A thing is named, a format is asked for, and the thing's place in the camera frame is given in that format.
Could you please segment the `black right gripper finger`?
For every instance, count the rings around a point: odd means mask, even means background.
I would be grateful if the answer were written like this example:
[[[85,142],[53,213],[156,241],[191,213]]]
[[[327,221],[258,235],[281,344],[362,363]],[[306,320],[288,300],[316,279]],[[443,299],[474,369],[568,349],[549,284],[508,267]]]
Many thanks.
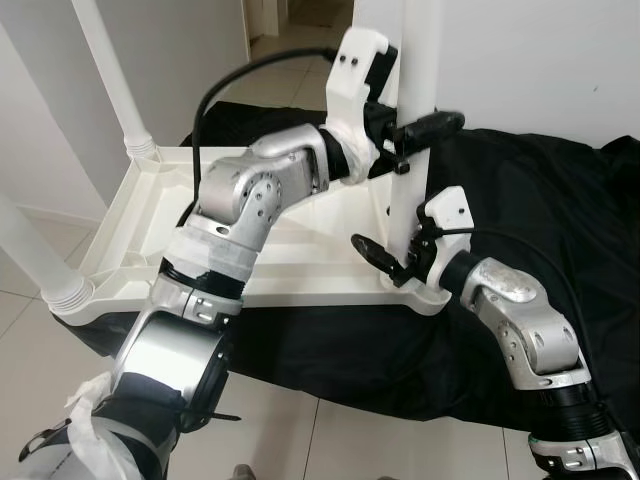
[[[380,273],[388,275],[390,282],[406,282],[406,270],[399,264],[399,261],[389,253],[381,244],[361,234],[352,234],[349,242],[355,247],[356,252],[372,268]]]

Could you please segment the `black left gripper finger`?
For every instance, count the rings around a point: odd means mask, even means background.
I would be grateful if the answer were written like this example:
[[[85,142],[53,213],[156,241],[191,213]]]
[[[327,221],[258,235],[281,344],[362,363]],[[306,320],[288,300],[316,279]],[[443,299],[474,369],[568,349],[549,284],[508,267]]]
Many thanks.
[[[396,129],[397,147],[433,147],[465,127],[461,111],[433,111]]]

